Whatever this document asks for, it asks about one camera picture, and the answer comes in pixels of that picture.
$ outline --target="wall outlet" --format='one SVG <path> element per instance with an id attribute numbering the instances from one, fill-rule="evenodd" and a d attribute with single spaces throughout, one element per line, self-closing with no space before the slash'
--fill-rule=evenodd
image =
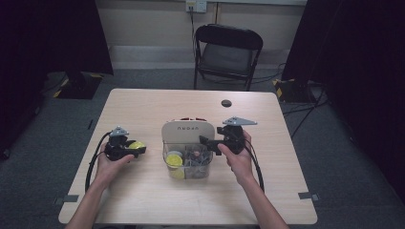
<path id="1" fill-rule="evenodd" d="M 185 11 L 206 12 L 206 1 L 185 1 Z"/>

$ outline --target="round black object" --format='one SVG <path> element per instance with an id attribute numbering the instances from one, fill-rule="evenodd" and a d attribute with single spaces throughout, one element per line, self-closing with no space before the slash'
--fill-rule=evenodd
<path id="1" fill-rule="evenodd" d="M 224 99 L 224 100 L 221 102 L 221 105 L 223 105 L 223 107 L 230 107 L 230 106 L 232 106 L 232 102 L 229 101 L 229 100 L 227 100 L 227 99 Z"/>

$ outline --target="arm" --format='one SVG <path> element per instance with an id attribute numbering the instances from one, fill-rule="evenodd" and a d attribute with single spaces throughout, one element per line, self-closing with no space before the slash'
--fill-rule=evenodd
<path id="1" fill-rule="evenodd" d="M 244 131 L 245 139 L 251 142 L 251 136 Z M 247 150 L 234 155 L 225 145 L 218 144 L 220 151 L 226 156 L 227 163 L 236 176 L 238 183 L 244 188 L 247 199 L 262 229 L 288 228 L 283 218 L 271 204 L 252 173 L 251 157 Z"/>
<path id="2" fill-rule="evenodd" d="M 102 193 L 117 176 L 119 170 L 133 158 L 133 155 L 128 155 L 120 160 L 111 161 L 104 153 L 98 156 L 96 177 L 65 228 L 92 228 Z"/>

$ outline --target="gray carpet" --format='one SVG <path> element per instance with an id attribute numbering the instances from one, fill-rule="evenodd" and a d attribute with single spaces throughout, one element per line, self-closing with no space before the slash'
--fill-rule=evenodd
<path id="1" fill-rule="evenodd" d="M 257 70 L 255 77 L 275 74 Z M 45 88 L 62 73 L 53 73 Z M 243 85 L 199 80 L 200 90 L 242 91 Z M 117 70 L 106 76 L 93 100 L 46 96 L 40 113 L 0 161 L 0 228 L 63 228 L 58 222 L 67 195 L 109 92 L 114 88 L 191 90 L 193 70 Z M 251 91 L 274 92 L 271 81 L 252 84 Z M 314 88 L 319 95 L 320 89 Z M 281 104 L 284 112 L 310 107 Z M 286 114 L 291 133 L 307 111 Z M 405 207 L 385 178 L 351 141 L 350 127 L 329 103 L 316 108 L 296 132 L 293 143 L 314 202 L 318 222 L 291 228 L 405 228 Z"/>

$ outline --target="table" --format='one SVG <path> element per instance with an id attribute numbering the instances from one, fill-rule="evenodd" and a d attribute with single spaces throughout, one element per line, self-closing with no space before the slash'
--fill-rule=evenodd
<path id="1" fill-rule="evenodd" d="M 232 106 L 223 107 L 224 99 Z M 275 94 L 138 89 L 111 91 L 69 191 L 69 195 L 79 195 L 78 201 L 63 204 L 60 222 L 69 222 L 83 198 L 89 162 L 99 140 L 121 126 L 130 133 L 129 139 L 142 141 L 147 150 L 127 164 L 104 192 L 97 223 L 257 224 L 225 156 L 214 156 L 208 178 L 188 180 L 169 177 L 162 159 L 161 127 L 166 121 L 199 117 L 217 127 L 232 116 L 258 122 L 244 129 L 252 136 L 266 195 L 286 223 L 315 223 L 312 200 L 298 195 L 309 190 Z"/>

